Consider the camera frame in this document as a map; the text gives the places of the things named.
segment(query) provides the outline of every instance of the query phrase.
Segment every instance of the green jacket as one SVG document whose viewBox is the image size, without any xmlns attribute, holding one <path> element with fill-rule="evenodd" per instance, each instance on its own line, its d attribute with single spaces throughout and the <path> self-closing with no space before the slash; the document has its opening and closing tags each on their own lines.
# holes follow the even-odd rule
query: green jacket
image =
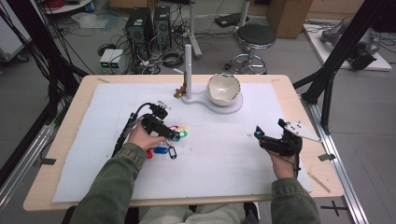
<svg viewBox="0 0 396 224">
<path fill-rule="evenodd" d="M 134 181 L 146 157 L 139 146 L 125 144 L 105 163 L 90 191 L 78 204 L 70 223 L 123 223 Z M 320 223 L 315 202 L 296 179 L 275 181 L 273 195 L 273 223 Z"/>
</svg>

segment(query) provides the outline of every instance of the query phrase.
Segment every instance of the desk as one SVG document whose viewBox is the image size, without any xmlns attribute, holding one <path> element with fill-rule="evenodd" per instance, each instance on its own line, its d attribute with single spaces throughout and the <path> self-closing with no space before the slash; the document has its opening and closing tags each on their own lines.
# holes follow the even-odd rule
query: desk
<svg viewBox="0 0 396 224">
<path fill-rule="evenodd" d="M 192 76 L 192 83 L 207 83 L 211 75 Z M 304 108 L 291 85 L 288 77 L 281 75 L 236 76 L 242 83 L 271 83 L 277 99 L 287 120 L 300 120 L 312 131 L 314 130 L 306 115 Z M 85 115 L 95 88 L 99 83 L 182 83 L 183 76 L 88 76 L 84 77 L 78 92 L 71 104 L 61 125 L 47 158 L 56 159 L 54 165 L 43 165 L 31 187 L 23 208 L 27 211 L 45 211 L 67 209 L 75 203 L 52 203 L 52 198 L 61 177 L 64 161 L 68 150 L 76 138 L 78 127 Z M 344 194 L 343 187 L 333 171 L 329 161 L 320 161 L 319 155 L 324 154 L 321 144 L 304 140 L 304 148 L 301 152 L 301 160 L 304 162 L 306 171 L 313 188 L 312 197 L 340 197 Z M 198 198 L 172 201 L 144 201 L 139 204 L 131 203 L 131 206 L 150 206 L 162 204 L 198 204 L 198 203 L 229 203 L 248 201 L 269 201 L 267 196 L 238 196 L 221 198 Z"/>
</svg>

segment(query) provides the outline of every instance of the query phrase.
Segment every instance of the computer tower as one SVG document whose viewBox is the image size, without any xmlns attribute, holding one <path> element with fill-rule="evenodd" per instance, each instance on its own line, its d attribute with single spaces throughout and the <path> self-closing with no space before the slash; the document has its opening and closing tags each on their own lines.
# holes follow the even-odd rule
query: computer tower
<svg viewBox="0 0 396 224">
<path fill-rule="evenodd" d="M 153 22 L 155 34 L 157 35 L 157 49 L 171 49 L 171 8 L 165 6 L 156 6 Z"/>
<path fill-rule="evenodd" d="M 148 7 L 134 7 L 125 25 L 126 34 L 134 52 L 142 60 L 151 58 L 154 49 L 154 27 Z"/>
</svg>

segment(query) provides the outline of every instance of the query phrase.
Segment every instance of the gray floor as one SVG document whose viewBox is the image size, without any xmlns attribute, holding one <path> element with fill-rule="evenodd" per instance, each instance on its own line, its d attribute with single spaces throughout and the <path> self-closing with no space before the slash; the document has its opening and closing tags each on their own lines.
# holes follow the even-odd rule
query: gray floor
<svg viewBox="0 0 396 224">
<path fill-rule="evenodd" d="M 124 21 L 102 14 L 110 19 L 110 27 L 103 30 L 75 30 L 76 24 L 58 18 L 61 25 L 75 30 L 66 35 L 70 45 L 95 74 L 101 74 L 97 48 L 110 41 L 113 35 L 122 35 Z M 213 17 L 197 19 L 197 30 L 207 30 Z M 266 23 L 264 18 L 251 21 Z M 220 28 L 214 24 L 212 30 Z M 242 52 L 234 35 L 199 38 L 203 57 L 192 64 L 193 74 L 215 74 L 231 58 Z M 385 49 L 380 55 L 394 67 L 396 57 Z M 296 39 L 279 38 L 270 49 L 258 50 L 267 66 L 268 74 L 287 75 L 292 82 L 316 72 L 321 63 L 305 34 Z M 85 69 L 72 54 L 74 63 Z M 47 102 L 48 82 L 39 74 L 35 63 L 11 63 L 0 68 L 0 165 L 21 141 Z M 174 74 L 164 68 L 161 74 Z M 371 223 L 395 223 L 396 215 L 396 70 L 390 72 L 351 71 L 340 69 L 334 81 L 330 131 L 332 139 L 346 167 L 349 178 Z M 307 87 L 297 92 L 302 93 Z M 25 212 L 22 204 L 32 185 L 38 168 L 32 167 L 6 209 L 0 223 L 60 223 L 65 211 Z M 352 223 L 347 210 L 322 209 L 321 206 L 346 207 L 343 198 L 316 199 L 322 223 Z M 270 204 L 260 202 L 261 223 L 271 223 Z"/>
</svg>

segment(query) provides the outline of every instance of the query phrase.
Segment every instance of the white bowl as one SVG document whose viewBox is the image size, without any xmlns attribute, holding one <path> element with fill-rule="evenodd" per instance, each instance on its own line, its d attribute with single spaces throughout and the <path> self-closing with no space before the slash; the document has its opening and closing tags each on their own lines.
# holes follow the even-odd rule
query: white bowl
<svg viewBox="0 0 396 224">
<path fill-rule="evenodd" d="M 216 74 L 207 83 L 206 92 L 214 104 L 232 105 L 241 92 L 241 85 L 233 75 Z"/>
</svg>

